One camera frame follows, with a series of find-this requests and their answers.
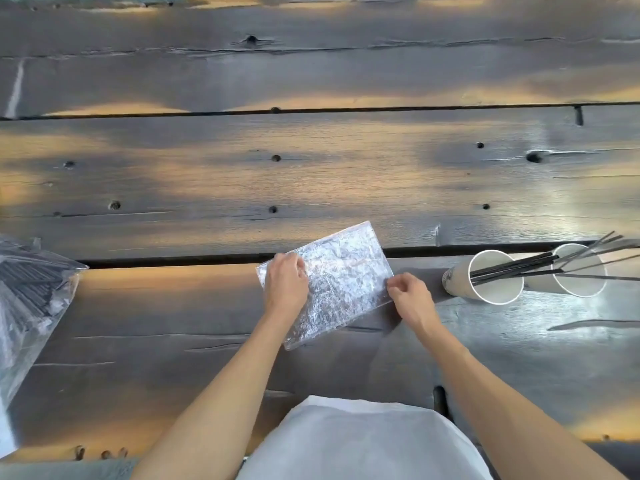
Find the forearm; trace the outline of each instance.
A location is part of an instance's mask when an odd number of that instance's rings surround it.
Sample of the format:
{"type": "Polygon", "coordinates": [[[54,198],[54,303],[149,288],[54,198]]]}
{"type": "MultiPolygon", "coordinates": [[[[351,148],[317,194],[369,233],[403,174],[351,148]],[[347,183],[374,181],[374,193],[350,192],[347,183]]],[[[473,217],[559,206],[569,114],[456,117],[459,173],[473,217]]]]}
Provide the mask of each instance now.
{"type": "Polygon", "coordinates": [[[443,326],[418,335],[502,480],[624,478],[492,374],[443,326]]]}
{"type": "Polygon", "coordinates": [[[236,475],[287,332],[282,323],[261,318],[231,361],[140,461],[132,480],[236,475]]]}

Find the plastic bag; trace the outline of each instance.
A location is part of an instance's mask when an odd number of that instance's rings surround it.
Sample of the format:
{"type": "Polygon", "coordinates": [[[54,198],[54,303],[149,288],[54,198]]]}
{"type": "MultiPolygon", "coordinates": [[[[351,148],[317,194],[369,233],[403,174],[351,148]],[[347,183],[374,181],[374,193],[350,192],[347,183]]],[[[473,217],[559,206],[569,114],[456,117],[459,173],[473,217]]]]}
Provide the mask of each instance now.
{"type": "Polygon", "coordinates": [[[84,269],[84,264],[37,244],[0,235],[0,370],[20,365],[16,359],[23,345],[48,338],[76,293],[77,273],[84,269]]]}
{"type": "MultiPolygon", "coordinates": [[[[391,301],[386,282],[394,274],[368,221],[292,252],[305,260],[309,296],[285,338],[286,350],[391,301]]],[[[269,263],[256,268],[263,288],[269,263]]]]}

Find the person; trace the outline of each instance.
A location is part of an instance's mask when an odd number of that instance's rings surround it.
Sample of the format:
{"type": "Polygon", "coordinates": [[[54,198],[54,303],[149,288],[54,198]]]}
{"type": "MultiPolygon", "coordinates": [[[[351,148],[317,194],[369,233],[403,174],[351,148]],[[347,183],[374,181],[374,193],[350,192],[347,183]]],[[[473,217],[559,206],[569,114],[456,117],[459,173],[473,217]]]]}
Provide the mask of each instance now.
{"type": "MultiPolygon", "coordinates": [[[[502,480],[624,478],[479,363],[440,322],[422,281],[404,273],[387,288],[502,480]]],[[[140,460],[132,480],[490,479],[471,441],[435,411],[314,396],[242,466],[276,354],[307,295],[302,259],[276,255],[251,336],[140,460]]]]}

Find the white paper cup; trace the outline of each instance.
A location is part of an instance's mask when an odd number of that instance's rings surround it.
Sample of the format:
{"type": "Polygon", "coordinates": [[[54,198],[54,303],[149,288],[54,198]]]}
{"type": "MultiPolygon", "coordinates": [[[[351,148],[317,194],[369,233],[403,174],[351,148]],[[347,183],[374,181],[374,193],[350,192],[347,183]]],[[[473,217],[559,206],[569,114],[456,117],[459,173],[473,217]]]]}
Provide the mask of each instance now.
{"type": "Polygon", "coordinates": [[[442,275],[442,285],[453,296],[478,299],[492,305],[507,305],[516,300],[524,286],[523,278],[507,278],[473,286],[469,273],[484,267],[512,262],[513,258],[502,251],[486,250],[471,256],[448,269],[442,275]]]}
{"type": "MultiPolygon", "coordinates": [[[[536,271],[544,271],[546,269],[564,269],[566,273],[571,273],[572,269],[578,269],[579,267],[591,266],[597,264],[598,266],[583,269],[582,271],[576,271],[574,274],[590,274],[596,276],[606,276],[607,270],[600,259],[600,256],[596,256],[591,251],[585,252],[585,254],[578,257],[571,263],[563,265],[562,258],[573,254],[576,251],[585,249],[587,246],[582,244],[563,244],[558,246],[554,250],[554,254],[560,256],[560,259],[555,261],[551,266],[545,266],[537,269],[536,271]]],[[[579,296],[580,298],[590,298],[596,296],[604,290],[607,284],[606,280],[588,279],[588,278],[567,278],[560,274],[544,274],[542,276],[531,276],[525,278],[524,289],[527,291],[541,291],[544,293],[561,293],[572,294],[579,296]]]]}

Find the white shirt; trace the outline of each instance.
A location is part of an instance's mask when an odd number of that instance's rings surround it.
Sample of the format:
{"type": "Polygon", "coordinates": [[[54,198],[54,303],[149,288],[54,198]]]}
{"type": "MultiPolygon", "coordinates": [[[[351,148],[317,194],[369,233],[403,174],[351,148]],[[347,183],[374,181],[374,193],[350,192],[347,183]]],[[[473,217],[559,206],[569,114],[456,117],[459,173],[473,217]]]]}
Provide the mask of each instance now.
{"type": "Polygon", "coordinates": [[[492,480],[476,447],[435,411],[309,396],[238,480],[492,480]]]}

